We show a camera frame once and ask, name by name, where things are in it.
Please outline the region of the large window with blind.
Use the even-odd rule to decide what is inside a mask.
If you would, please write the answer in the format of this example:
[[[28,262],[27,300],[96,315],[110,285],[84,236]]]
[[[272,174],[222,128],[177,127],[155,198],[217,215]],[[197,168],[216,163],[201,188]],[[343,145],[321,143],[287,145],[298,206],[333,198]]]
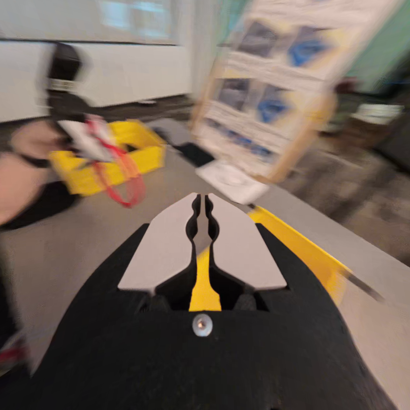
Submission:
[[[176,44],[175,1],[2,0],[1,40]]]

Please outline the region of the yellow plastic bin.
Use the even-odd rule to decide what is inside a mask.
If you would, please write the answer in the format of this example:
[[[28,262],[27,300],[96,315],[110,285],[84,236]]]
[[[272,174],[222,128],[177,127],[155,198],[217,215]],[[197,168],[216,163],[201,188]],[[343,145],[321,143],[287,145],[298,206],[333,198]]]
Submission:
[[[347,283],[344,274],[351,273],[345,265],[266,209],[256,206],[248,216],[255,223],[261,223],[301,259],[324,286],[335,305],[341,304]],[[197,256],[197,280],[189,306],[191,312],[221,311],[219,296],[209,282],[208,269],[209,247]]]
[[[142,175],[164,166],[166,143],[138,120],[108,124],[117,145],[110,162],[90,161],[72,151],[54,151],[49,159],[72,194],[89,197],[105,192],[125,208],[145,195]]]

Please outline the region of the person's left forearm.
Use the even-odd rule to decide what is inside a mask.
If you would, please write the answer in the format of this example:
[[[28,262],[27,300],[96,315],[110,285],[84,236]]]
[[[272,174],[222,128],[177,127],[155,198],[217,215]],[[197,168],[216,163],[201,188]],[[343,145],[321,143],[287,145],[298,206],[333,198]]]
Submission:
[[[49,180],[49,168],[38,168],[15,153],[0,157],[0,224],[23,213],[38,198]]]

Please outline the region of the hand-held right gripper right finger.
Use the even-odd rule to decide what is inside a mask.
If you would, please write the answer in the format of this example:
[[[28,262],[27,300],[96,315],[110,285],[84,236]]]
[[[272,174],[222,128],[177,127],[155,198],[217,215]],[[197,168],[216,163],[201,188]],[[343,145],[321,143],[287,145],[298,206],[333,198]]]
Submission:
[[[215,194],[205,196],[208,218],[209,282],[221,308],[234,308],[244,294],[287,287],[256,223]]]

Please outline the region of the red fabric item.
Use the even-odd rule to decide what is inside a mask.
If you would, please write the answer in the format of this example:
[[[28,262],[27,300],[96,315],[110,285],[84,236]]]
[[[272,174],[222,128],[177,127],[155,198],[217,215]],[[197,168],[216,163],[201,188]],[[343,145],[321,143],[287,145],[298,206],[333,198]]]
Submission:
[[[28,346],[22,332],[12,335],[0,350],[0,377],[25,364]]]

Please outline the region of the person's left hand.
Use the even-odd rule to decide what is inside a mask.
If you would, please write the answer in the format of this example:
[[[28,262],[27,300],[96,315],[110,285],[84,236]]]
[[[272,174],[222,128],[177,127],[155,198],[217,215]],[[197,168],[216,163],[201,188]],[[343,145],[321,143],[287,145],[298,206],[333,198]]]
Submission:
[[[20,127],[11,137],[13,152],[37,160],[47,160],[54,151],[67,151],[69,142],[48,120],[32,121]]]

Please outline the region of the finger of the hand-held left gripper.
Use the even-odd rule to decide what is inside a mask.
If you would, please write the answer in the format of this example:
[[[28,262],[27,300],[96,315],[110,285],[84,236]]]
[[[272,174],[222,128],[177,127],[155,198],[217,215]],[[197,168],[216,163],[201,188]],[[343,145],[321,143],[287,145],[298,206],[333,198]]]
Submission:
[[[86,117],[86,151],[116,152],[117,145],[108,123],[101,116]]]
[[[90,161],[110,162],[109,150],[91,134],[83,122],[59,122],[59,126],[73,140],[73,147],[80,156]]]

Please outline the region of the black flat panel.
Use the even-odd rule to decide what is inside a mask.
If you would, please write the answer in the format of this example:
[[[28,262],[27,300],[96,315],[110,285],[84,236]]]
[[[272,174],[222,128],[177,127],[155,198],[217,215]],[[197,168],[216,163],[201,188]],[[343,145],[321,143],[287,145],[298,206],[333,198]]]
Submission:
[[[203,167],[215,160],[208,151],[192,142],[173,146],[173,148],[195,168]]]

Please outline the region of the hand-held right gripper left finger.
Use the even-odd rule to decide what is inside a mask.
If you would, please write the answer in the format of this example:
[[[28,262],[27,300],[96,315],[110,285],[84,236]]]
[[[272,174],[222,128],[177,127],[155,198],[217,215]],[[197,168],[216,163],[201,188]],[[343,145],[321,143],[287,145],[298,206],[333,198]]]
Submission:
[[[197,280],[197,218],[201,195],[191,193],[149,223],[118,289],[163,296],[171,308],[189,308]]]

